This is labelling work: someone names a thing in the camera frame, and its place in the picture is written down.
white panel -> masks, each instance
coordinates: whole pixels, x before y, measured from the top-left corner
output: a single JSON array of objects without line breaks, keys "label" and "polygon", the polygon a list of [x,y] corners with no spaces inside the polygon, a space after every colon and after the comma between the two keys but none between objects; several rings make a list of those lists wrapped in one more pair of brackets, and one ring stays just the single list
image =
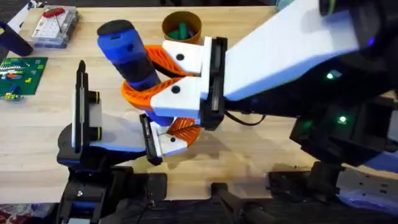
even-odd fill
[{"label": "white panel", "polygon": [[176,153],[186,151],[188,147],[187,142],[169,134],[163,134],[159,136],[159,141],[162,148],[162,154],[164,156],[171,156]]},{"label": "white panel", "polygon": [[[201,45],[165,40],[162,47],[182,70],[196,74],[200,73],[203,48]],[[183,60],[177,60],[178,54],[184,55]]]},{"label": "white panel", "polygon": [[162,149],[160,148],[159,136],[157,134],[157,127],[160,127],[157,123],[151,122],[150,123],[150,130],[152,131],[152,136],[154,138],[156,156],[161,158],[162,157]]},{"label": "white panel", "polygon": [[144,136],[139,121],[102,114],[102,123],[102,139],[90,142],[91,146],[104,147],[110,151],[145,151]]},{"label": "white panel", "polygon": [[321,62],[358,50],[349,13],[322,18],[318,2],[294,1],[227,51],[227,99],[291,82]]},{"label": "white panel", "polygon": [[[75,145],[75,95],[72,97],[72,146]],[[102,127],[100,141],[90,142],[91,146],[103,147],[110,151],[142,152],[145,142],[141,123],[102,113],[101,100],[90,105],[90,127]]]},{"label": "white panel", "polygon": [[[150,105],[159,116],[180,118],[198,118],[200,108],[200,78],[185,77],[154,95]],[[173,93],[173,86],[179,86],[180,92]]]}]

screwdriver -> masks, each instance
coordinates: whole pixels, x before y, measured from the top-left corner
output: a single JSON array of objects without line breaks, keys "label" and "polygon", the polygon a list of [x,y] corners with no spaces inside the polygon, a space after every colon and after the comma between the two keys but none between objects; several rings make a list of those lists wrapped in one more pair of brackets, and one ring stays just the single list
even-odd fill
[{"label": "screwdriver", "polygon": [[57,15],[61,15],[64,12],[65,12],[65,10],[62,7],[56,7],[56,8],[49,9],[49,10],[45,11],[43,13],[43,17],[44,18],[55,17],[55,20],[57,21],[58,27],[60,28],[60,33],[62,33],[61,26],[60,26],[60,23],[58,22]]}]

black bracket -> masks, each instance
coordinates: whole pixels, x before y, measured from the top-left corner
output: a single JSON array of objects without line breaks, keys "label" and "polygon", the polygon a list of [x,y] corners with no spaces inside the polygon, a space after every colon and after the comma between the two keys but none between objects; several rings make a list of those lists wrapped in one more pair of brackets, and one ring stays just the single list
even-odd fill
[{"label": "black bracket", "polygon": [[160,165],[163,162],[163,159],[161,157],[157,157],[157,154],[156,154],[154,137],[152,134],[152,130],[150,128],[150,123],[152,122],[152,120],[146,114],[141,114],[139,116],[139,120],[141,122],[142,132],[144,134],[145,151],[147,154],[147,160],[152,165],[155,165],[155,166]]},{"label": "black bracket", "polygon": [[228,40],[217,37],[211,43],[209,94],[200,103],[200,125],[214,131],[224,119],[224,70]]},{"label": "black bracket", "polygon": [[131,167],[112,167],[102,172],[70,169],[68,184],[58,208],[57,223],[71,218],[98,223],[115,212],[120,200],[163,200],[167,193],[165,174],[135,174]]}]

green object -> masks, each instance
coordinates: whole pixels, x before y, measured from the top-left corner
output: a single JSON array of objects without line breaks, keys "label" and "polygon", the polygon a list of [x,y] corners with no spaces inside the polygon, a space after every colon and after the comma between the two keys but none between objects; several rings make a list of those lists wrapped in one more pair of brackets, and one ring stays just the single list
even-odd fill
[{"label": "green object", "polygon": [[346,116],[340,116],[338,118],[337,123],[339,123],[339,124],[347,124],[347,117]]},{"label": "green object", "polygon": [[167,35],[175,40],[180,40],[180,31],[178,30],[173,30],[172,32],[169,32]]},{"label": "green object", "polygon": [[332,15],[335,11],[336,0],[330,0],[328,15]]},{"label": "green object", "polygon": [[47,63],[47,57],[29,57],[23,58],[23,62],[30,66],[18,66],[10,65],[10,62],[22,62],[21,58],[6,58],[0,65],[0,72],[8,70],[16,70],[17,73],[21,73],[22,78],[17,80],[3,80],[0,79],[0,95],[5,95],[10,91],[11,85],[19,86],[20,95],[34,95],[39,85],[40,78],[42,77],[45,64]]},{"label": "green object", "polygon": [[178,25],[178,28],[180,30],[180,40],[186,40],[188,39],[188,27],[184,22],[181,22]]}]

black cable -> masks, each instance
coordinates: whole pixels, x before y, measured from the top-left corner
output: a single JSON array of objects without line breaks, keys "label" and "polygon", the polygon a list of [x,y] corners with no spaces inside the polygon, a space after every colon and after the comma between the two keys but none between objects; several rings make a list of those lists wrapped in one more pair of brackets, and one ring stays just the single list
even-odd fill
[{"label": "black cable", "polygon": [[144,215],[145,211],[147,210],[148,206],[149,206],[149,204],[144,209],[142,209],[141,215],[139,215],[139,218],[138,218],[136,224],[138,224],[141,221],[141,218]]},{"label": "black cable", "polygon": [[226,115],[227,117],[229,117],[231,120],[233,120],[233,121],[235,121],[235,122],[238,122],[239,124],[242,124],[242,125],[245,125],[245,126],[256,126],[256,125],[260,124],[260,123],[266,118],[265,115],[262,115],[262,118],[261,118],[260,121],[258,121],[258,122],[256,122],[256,123],[247,123],[247,122],[244,122],[244,121],[240,120],[239,118],[233,116],[233,115],[232,115],[231,113],[229,113],[228,111],[225,111],[225,115]]}]

